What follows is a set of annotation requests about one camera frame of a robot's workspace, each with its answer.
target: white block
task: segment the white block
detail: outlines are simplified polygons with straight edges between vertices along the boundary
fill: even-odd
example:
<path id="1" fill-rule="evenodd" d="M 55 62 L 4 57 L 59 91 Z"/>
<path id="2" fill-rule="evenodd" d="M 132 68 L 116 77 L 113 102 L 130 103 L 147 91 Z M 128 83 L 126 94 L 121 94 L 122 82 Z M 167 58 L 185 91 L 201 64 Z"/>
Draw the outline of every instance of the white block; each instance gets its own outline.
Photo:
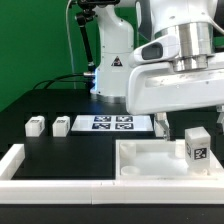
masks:
<path id="1" fill-rule="evenodd" d="M 211 136 L 203 127 L 185 130 L 185 159 L 189 167 L 205 169 L 210 167 Z"/>
<path id="2" fill-rule="evenodd" d="M 25 125 L 27 137 L 39 137 L 45 129 L 45 118 L 43 116 L 31 117 Z"/>
<path id="3" fill-rule="evenodd" d="M 24 145 L 14 144 L 0 161 L 0 180 L 11 180 L 24 159 Z"/>
<path id="4" fill-rule="evenodd" d="M 66 137 L 70 130 L 70 117 L 58 117 L 53 124 L 54 137 Z"/>

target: white box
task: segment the white box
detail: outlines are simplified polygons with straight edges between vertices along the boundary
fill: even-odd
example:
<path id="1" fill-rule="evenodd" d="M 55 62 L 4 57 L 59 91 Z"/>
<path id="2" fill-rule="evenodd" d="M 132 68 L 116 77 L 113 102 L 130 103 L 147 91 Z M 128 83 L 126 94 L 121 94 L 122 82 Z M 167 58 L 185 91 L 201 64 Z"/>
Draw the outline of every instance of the white box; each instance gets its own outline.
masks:
<path id="1" fill-rule="evenodd" d="M 206 169 L 210 165 L 211 136 L 203 127 L 185 130 L 185 159 L 189 167 Z"/>
<path id="2" fill-rule="evenodd" d="M 53 124 L 54 137 L 66 137 L 70 130 L 70 117 L 58 117 Z"/>
<path id="3" fill-rule="evenodd" d="M 27 137 L 39 137 L 45 129 L 45 118 L 43 116 L 31 117 L 25 124 Z"/>

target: warning label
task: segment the warning label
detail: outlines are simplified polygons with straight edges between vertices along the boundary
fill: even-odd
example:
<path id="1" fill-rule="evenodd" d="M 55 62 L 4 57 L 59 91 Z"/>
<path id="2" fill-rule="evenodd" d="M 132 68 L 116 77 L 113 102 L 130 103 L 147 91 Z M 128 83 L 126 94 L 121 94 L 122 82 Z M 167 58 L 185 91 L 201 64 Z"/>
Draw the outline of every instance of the warning label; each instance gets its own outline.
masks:
<path id="1" fill-rule="evenodd" d="M 111 66 L 123 66 L 120 58 L 117 56 Z"/>

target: small white cube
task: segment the small white cube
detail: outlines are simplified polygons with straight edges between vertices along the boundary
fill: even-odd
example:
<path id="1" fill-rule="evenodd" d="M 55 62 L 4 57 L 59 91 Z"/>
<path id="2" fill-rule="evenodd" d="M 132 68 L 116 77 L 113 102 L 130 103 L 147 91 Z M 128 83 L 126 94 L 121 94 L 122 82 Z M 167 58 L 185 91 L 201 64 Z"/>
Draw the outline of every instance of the small white cube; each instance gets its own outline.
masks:
<path id="1" fill-rule="evenodd" d="M 203 127 L 185 130 L 185 160 L 190 167 L 210 166 L 211 136 Z"/>
<path id="2" fill-rule="evenodd" d="M 54 137 L 66 137 L 70 130 L 70 117 L 58 117 L 53 124 Z"/>
<path id="3" fill-rule="evenodd" d="M 43 116 L 31 117 L 25 124 L 27 137 L 39 137 L 45 129 L 45 118 Z"/>

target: black cable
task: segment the black cable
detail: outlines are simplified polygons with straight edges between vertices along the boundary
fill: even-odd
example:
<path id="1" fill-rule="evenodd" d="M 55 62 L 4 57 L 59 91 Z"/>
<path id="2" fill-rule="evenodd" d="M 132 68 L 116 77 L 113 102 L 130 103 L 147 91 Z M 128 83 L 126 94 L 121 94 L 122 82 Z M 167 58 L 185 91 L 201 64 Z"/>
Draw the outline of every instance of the black cable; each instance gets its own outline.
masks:
<path id="1" fill-rule="evenodd" d="M 77 82 L 77 83 L 85 83 L 85 81 L 76 81 L 76 80 L 73 80 L 73 81 L 66 81 L 66 80 L 44 80 L 44 81 L 42 81 L 42 82 L 39 82 L 39 83 L 37 83 L 34 87 L 33 87 L 33 89 L 36 89 L 39 85 L 41 85 L 41 84 L 43 84 L 43 83 L 45 83 L 45 82 L 52 82 L 53 81 L 53 83 L 55 83 L 55 82 Z"/>
<path id="2" fill-rule="evenodd" d="M 44 89 L 47 89 L 49 86 L 51 86 L 57 80 L 67 79 L 67 78 L 73 78 L 73 77 L 83 77 L 83 74 L 82 73 L 78 73 L 78 74 L 69 74 L 69 75 L 59 76 L 59 77 L 57 77 L 57 78 L 52 79 L 51 81 L 49 81 L 48 84 L 46 84 L 44 86 Z"/>

